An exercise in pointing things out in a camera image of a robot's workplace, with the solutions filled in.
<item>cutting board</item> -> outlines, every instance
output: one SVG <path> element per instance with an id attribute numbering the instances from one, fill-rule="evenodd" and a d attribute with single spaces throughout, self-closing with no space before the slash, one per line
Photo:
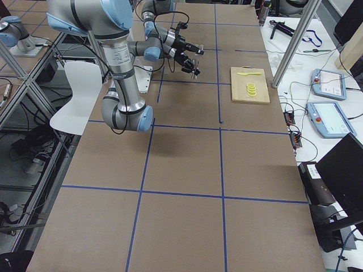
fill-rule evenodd
<path id="1" fill-rule="evenodd" d="M 261 72 L 261 75 L 238 75 L 237 73 Z M 269 104 L 270 97 L 263 69 L 231 67 L 232 101 L 241 103 Z M 247 83 L 256 86 L 256 96 L 247 94 Z"/>

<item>monitor stand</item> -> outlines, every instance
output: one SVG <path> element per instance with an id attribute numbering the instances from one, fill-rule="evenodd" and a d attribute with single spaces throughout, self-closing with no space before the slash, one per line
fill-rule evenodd
<path id="1" fill-rule="evenodd" d="M 314 226 L 321 224 L 329 224 L 331 219 L 328 218 L 332 214 L 332 218 L 334 217 L 336 220 L 343 219 L 343 216 L 338 215 L 337 210 L 334 206 L 322 207 L 316 205 L 310 205 L 311 218 L 313 219 Z M 319 245 L 323 248 L 325 252 L 330 252 L 335 249 L 341 248 L 344 244 L 345 239 L 348 237 L 351 232 L 350 227 L 344 227 L 340 230 L 329 232 L 329 233 L 320 233 L 316 234 Z M 354 235 L 352 235 L 345 245 L 345 249 L 357 249 Z"/>

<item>white and blue tablet device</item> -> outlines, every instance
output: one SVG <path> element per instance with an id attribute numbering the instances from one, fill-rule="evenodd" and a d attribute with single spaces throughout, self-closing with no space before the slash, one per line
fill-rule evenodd
<path id="1" fill-rule="evenodd" d="M 341 101 L 347 99 L 344 74 L 340 72 L 315 69 L 311 75 L 311 84 L 316 95 Z"/>
<path id="2" fill-rule="evenodd" d="M 357 135 L 337 102 L 308 102 L 306 106 L 314 126 L 323 138 L 343 138 L 349 132 Z"/>

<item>black monitor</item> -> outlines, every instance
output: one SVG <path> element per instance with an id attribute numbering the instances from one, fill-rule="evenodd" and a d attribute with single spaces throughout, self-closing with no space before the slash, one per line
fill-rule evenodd
<path id="1" fill-rule="evenodd" d="M 322 180 L 348 217 L 315 224 L 320 245 L 325 251 L 342 246 L 336 231 L 356 225 L 363 234 L 363 145 L 347 134 L 316 164 Z"/>

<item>white desk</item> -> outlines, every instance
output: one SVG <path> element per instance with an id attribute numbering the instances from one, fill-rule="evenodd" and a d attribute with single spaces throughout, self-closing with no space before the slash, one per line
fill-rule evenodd
<path id="1" fill-rule="evenodd" d="M 296 29 L 296 26 L 299 22 L 297 18 L 273 18 L 267 17 L 266 24 L 261 28 L 262 36 L 264 39 L 265 47 L 268 53 L 269 61 L 271 64 L 272 72 L 275 74 L 277 67 L 283 57 L 281 53 L 271 53 L 271 52 L 284 52 L 290 42 L 290 37 L 286 34 L 276 30 L 273 40 L 270 40 L 270 36 L 272 33 L 272 26 L 269 25 L 270 20 L 275 20 L 277 22 L 285 22 L 285 24 L 291 28 Z M 320 39 L 323 40 L 323 44 L 319 49 L 329 49 L 333 50 L 336 48 L 332 40 L 330 39 L 327 31 L 324 29 L 323 24 L 317 20 L 313 19 L 310 23 L 308 29 L 312 29 L 316 31 L 316 34 Z M 304 86 L 301 84 L 292 84 L 291 92 L 290 92 L 290 84 L 291 82 L 300 82 L 303 84 L 310 84 L 311 73 L 314 69 L 321 69 L 323 65 L 324 69 L 331 71 L 339 71 L 348 76 L 348 73 L 344 70 L 338 70 L 334 62 L 339 57 L 339 52 L 337 50 L 333 52 L 328 52 L 327 54 L 321 55 L 326 52 L 321 53 L 306 53 L 309 55 L 300 55 L 304 50 L 312 50 L 316 48 L 310 42 L 301 42 L 297 53 L 295 54 L 292 62 L 284 75 L 279 87 L 278 94 L 280 95 L 281 102 L 288 102 L 294 106 L 294 109 L 299 109 L 300 107 L 292 103 L 293 101 L 303 107 L 306 106 L 307 101 L 333 101 L 329 98 L 316 96 L 312 92 L 310 92 L 310 86 Z M 359 88 L 357 83 L 352 77 L 345 78 L 345 84 L 350 88 Z M 358 116 L 363 112 L 363 93 L 361 91 L 350 91 L 347 90 L 347 99 L 345 101 L 339 101 L 339 105 L 344 111 L 347 117 Z M 314 143 L 318 148 L 318 154 L 315 161 L 319 161 L 326 153 L 329 152 L 330 149 L 333 148 L 335 144 L 339 142 L 340 139 L 324 139 L 322 138 L 318 132 L 315 130 L 313 124 L 310 121 L 308 116 L 303 116 L 303 111 L 298 110 L 295 112 L 295 120 L 297 126 L 302 129 L 302 136 L 309 139 Z M 363 142 L 363 118 L 357 118 L 351 120 L 351 124 L 357 132 L 357 139 L 360 142 Z M 314 158 L 316 154 L 315 147 L 306 140 L 302 140 L 302 148 L 297 150 L 296 161 L 307 161 Z M 354 233 L 359 238 L 362 238 L 361 234 L 356 231 Z M 363 268 L 363 242 L 357 241 L 357 250 L 346 250 L 344 251 L 344 256 L 348 258 L 347 261 L 341 261 L 339 270 L 347 270 L 348 266 L 354 266 L 358 268 Z M 322 251 L 322 256 L 324 259 L 324 263 L 326 268 L 335 269 L 337 263 L 337 256 L 340 254 L 340 249 L 337 249 L 330 253 L 325 253 Z"/>

